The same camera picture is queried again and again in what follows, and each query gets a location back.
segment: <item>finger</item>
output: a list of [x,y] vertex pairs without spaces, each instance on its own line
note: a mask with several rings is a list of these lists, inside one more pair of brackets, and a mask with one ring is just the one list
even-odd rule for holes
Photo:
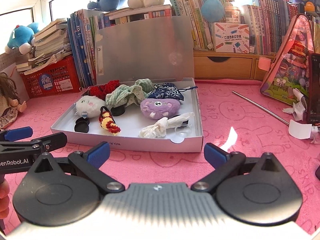
[[10,211],[9,208],[7,208],[6,210],[0,212],[0,219],[5,219],[5,218],[7,218],[8,215],[9,215],[9,211]]
[[0,199],[0,212],[8,208],[9,202],[10,202],[9,196],[5,196],[4,198]]
[[4,198],[9,194],[9,192],[10,192],[9,183],[6,180],[4,180],[4,182],[0,184],[0,198]]

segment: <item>drawer handle cutout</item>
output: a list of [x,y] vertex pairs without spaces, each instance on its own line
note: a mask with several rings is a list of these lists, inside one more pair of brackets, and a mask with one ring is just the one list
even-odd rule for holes
[[225,62],[228,59],[230,59],[230,57],[207,57],[209,60],[219,63],[219,62]]

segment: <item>pink tag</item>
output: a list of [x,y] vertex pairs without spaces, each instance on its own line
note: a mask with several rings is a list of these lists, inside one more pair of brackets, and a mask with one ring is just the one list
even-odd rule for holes
[[267,57],[259,57],[258,68],[261,70],[269,71],[270,70],[271,59]]

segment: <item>red crochet yarn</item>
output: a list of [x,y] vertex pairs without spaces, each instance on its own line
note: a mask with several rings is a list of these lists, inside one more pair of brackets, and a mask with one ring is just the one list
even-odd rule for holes
[[118,86],[120,86],[119,80],[111,80],[105,85],[90,87],[89,95],[106,100],[106,95],[111,94]]

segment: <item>cardboard tray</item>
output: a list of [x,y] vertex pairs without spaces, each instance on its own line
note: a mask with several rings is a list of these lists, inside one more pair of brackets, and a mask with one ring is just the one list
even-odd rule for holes
[[[178,89],[195,86],[191,26],[186,17],[162,17],[116,25],[98,30],[95,37],[97,83],[120,80],[131,86],[137,79],[153,83],[173,82]],[[114,117],[121,128],[117,136],[90,120],[89,132],[74,131],[76,108],[72,105],[51,127],[53,133],[64,132],[69,143],[95,146],[101,141],[114,149],[154,152],[201,152],[203,132],[196,89],[183,92],[184,101],[177,114],[193,112],[189,120],[192,133],[183,142],[173,143],[174,128],[164,138],[139,138],[139,131],[156,122],[143,116],[140,107],[131,105]]]

